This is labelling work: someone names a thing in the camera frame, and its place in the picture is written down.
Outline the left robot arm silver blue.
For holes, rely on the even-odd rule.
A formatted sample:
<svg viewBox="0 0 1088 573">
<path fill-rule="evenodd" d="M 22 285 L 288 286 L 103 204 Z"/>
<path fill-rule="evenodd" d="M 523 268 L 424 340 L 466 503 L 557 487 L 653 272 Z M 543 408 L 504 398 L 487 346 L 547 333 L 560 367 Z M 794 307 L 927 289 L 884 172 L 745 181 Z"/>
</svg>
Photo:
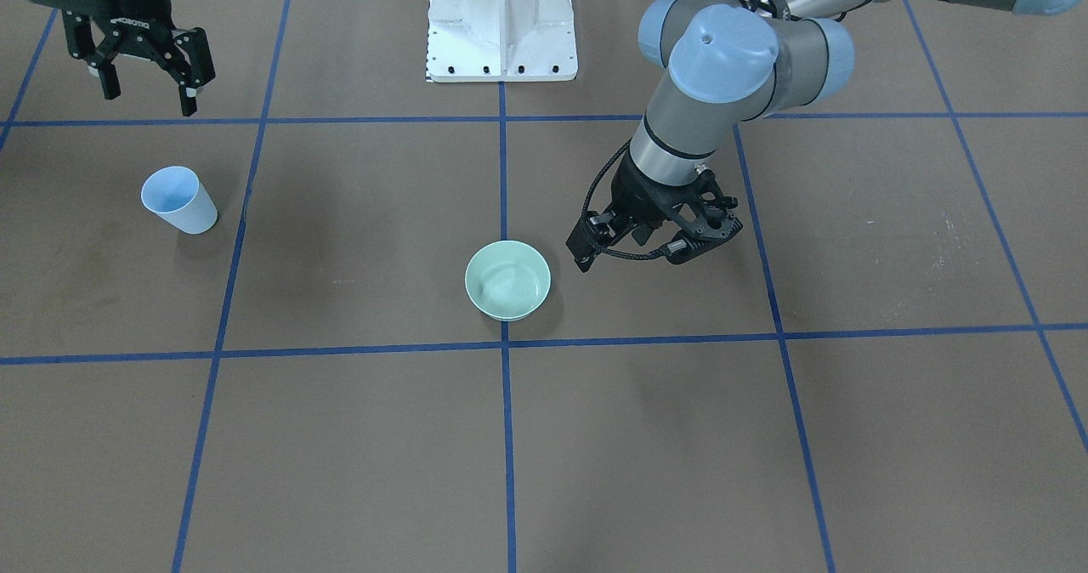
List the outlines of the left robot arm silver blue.
<svg viewBox="0 0 1088 573">
<path fill-rule="evenodd" d="M 731 241 L 742 222 L 708 159 L 734 125 L 838 94 L 853 73 L 843 13 L 893 0 L 657 0 L 638 27 L 663 77 L 629 142 L 603 170 L 609 205 L 581 209 L 567 248 L 588 272 L 598 256 L 682 264 Z M 934 0 L 1058 15 L 1081 0 Z"/>
</svg>

